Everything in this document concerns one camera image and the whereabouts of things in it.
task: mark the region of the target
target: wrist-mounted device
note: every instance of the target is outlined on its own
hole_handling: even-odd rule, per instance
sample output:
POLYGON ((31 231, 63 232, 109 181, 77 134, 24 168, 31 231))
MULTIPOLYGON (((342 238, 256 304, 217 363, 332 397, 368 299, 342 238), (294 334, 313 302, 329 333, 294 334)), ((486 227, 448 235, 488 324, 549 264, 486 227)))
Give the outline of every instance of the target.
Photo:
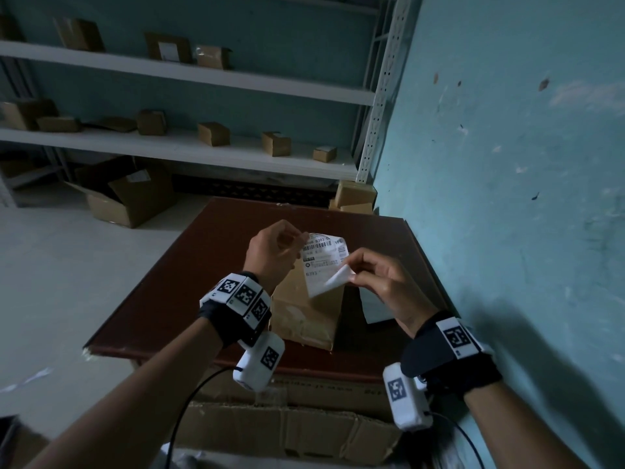
POLYGON ((267 384, 285 352, 277 334, 263 331, 271 317, 271 298, 253 273, 242 271, 223 278, 199 301, 199 316, 208 319, 224 347, 235 341, 245 349, 232 377, 248 390, 267 384))
POLYGON ((419 390, 468 391, 502 379, 493 350, 449 311, 439 311, 417 332, 401 357, 401 372, 415 378, 419 390))

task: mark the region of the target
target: box label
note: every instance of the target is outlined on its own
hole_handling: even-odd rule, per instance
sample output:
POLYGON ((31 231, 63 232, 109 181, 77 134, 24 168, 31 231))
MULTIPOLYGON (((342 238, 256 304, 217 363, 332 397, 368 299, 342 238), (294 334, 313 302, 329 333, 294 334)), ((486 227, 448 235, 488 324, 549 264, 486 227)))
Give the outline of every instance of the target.
POLYGON ((158 44, 160 50, 160 58, 163 61, 180 62, 178 57, 178 46, 173 42, 160 42, 158 44))
POLYGON ((301 255, 308 296, 311 298, 347 283, 348 276, 354 273, 349 267, 340 266, 349 255, 342 237, 311 234, 301 255))
POLYGON ((137 171, 136 173, 128 174, 128 176, 126 176, 126 180, 128 182, 147 182, 151 180, 151 178, 147 170, 142 169, 141 171, 137 171))

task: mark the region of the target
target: cardboard box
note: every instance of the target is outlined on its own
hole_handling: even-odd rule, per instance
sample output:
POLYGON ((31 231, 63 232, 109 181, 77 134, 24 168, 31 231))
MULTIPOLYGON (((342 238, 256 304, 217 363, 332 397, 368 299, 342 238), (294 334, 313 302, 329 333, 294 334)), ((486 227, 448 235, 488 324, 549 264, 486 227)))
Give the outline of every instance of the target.
POLYGON ((82 130, 80 120, 74 117, 40 117, 37 126, 41 131, 53 133, 76 133, 82 130))
POLYGON ((176 442, 206 451, 379 465, 401 434, 393 424, 349 412, 192 402, 176 442))
POLYGON ((5 41, 25 41, 20 25, 12 16, 0 15, 0 39, 5 41))
POLYGON ((231 49, 218 46, 202 46, 198 44, 196 47, 196 56, 198 65, 202 67, 210 67, 211 69, 232 69, 230 66, 231 49))
POLYGON ((230 130, 217 122, 198 123, 199 139, 210 146, 230 144, 230 130))
POLYGON ((88 125, 119 133, 129 133, 137 129, 137 120, 124 117, 105 117, 94 122, 89 122, 88 125))
POLYGON ((262 149, 271 156, 289 156, 291 154, 291 138, 277 131, 262 132, 262 149))
POLYGON ((140 135, 164 135, 167 133, 167 120, 162 110, 144 109, 137 114, 137 130, 140 135))
POLYGON ((104 52, 104 43, 98 25, 92 21, 73 18, 54 18, 56 31, 63 46, 68 49, 104 52))
POLYGON ((147 55, 150 59, 191 64, 191 44, 185 37, 145 32, 147 55))
POLYGON ((96 219, 131 229, 176 203, 171 176, 154 162, 141 168, 131 156, 120 156, 103 163, 81 167, 74 172, 74 189, 87 195, 96 219))
POLYGON ((352 180, 340 180, 336 190, 336 205, 353 206, 356 204, 375 204, 378 192, 370 184, 354 182, 352 180))
POLYGON ((317 146, 312 152, 312 158, 315 161, 323 161, 329 163, 332 159, 336 158, 335 146, 317 146))
POLYGON ((21 423, 17 416, 0 418, 0 469, 22 469, 32 461, 48 439, 21 423))
POLYGON ((282 339, 332 350, 343 301, 343 286, 308 297, 302 260, 271 296, 270 330, 282 339))
POLYGON ((373 214, 373 204, 354 204, 353 206, 342 206, 343 212, 354 212, 355 214, 373 214))
MULTIPOLYGON (((208 369, 202 380, 218 367, 208 369)), ((199 391, 197 401, 246 403, 259 406, 304 406, 330 411, 352 411, 358 415, 393 422, 383 383, 354 383, 276 374, 259 393, 248 391, 225 372, 199 391)))
POLYGON ((11 128, 17 130, 38 130, 37 119, 40 117, 56 117, 59 111, 50 99, 21 100, 3 102, 4 119, 11 128))

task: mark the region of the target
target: barcode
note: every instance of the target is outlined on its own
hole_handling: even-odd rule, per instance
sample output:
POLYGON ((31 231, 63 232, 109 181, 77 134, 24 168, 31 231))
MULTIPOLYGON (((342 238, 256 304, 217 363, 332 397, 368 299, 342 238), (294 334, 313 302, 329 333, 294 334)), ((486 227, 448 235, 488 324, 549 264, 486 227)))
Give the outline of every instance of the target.
POLYGON ((330 241, 328 241, 328 242, 320 242, 320 243, 313 243, 313 244, 310 244, 310 245, 306 245, 303 248, 303 251, 306 252, 306 251, 312 250, 314 248, 330 247, 331 245, 332 245, 332 242, 330 242, 330 241))

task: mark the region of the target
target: black wrist strap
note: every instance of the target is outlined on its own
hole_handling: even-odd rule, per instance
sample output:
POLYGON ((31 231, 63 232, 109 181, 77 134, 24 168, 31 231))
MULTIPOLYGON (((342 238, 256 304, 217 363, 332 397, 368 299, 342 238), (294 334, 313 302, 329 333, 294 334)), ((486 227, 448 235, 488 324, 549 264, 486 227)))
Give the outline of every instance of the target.
POLYGON ((449 318, 453 318, 449 311, 439 311, 421 326, 404 350, 401 358, 402 373, 426 381, 427 388, 433 393, 451 390, 459 398, 474 388, 502 380, 493 359, 483 352, 483 346, 470 332, 462 326, 460 329, 449 328, 445 331, 439 329, 437 323, 449 318), (462 355, 463 345, 470 343, 479 352, 470 356, 462 355))
POLYGON ((253 347, 271 317, 269 295, 249 280, 246 285, 246 277, 258 284, 254 273, 230 274, 201 300, 198 317, 213 324, 224 348, 239 340, 253 347))

